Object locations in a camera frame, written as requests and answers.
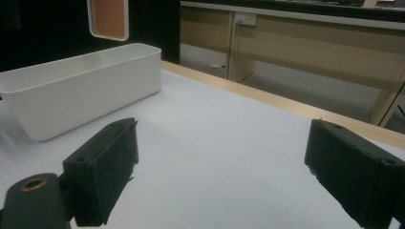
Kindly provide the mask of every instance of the gripper screw hole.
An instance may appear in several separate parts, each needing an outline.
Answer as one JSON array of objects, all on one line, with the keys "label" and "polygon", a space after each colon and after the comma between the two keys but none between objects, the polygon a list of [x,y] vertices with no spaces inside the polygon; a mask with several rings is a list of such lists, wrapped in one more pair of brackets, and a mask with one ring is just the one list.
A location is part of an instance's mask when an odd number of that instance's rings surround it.
[{"label": "gripper screw hole", "polygon": [[383,160],[388,164],[395,164],[395,161],[393,161],[391,159],[383,159]]},{"label": "gripper screw hole", "polygon": [[32,180],[29,180],[26,182],[22,187],[21,190],[24,192],[29,192],[35,189],[38,189],[42,186],[44,186],[47,183],[47,180],[45,178],[34,178]]}]

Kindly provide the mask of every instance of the white rectangular container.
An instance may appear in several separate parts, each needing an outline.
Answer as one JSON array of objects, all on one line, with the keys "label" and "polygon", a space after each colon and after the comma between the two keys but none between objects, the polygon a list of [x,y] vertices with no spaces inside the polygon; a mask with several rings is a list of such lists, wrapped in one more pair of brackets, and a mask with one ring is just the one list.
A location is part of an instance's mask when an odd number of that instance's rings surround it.
[{"label": "white rectangular container", "polygon": [[0,94],[34,140],[46,140],[161,88],[160,49],[130,44],[0,73]]}]

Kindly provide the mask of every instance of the white table surface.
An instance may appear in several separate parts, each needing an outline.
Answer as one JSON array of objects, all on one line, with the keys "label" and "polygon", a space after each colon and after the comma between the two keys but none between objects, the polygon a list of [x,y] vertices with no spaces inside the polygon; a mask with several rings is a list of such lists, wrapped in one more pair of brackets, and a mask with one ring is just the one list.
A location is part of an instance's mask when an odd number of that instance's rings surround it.
[{"label": "white table surface", "polygon": [[45,142],[1,101],[0,205],[13,183],[60,175],[63,159],[125,117],[139,121],[139,164],[103,228],[359,228],[304,164],[309,119],[167,71],[159,93]]}]

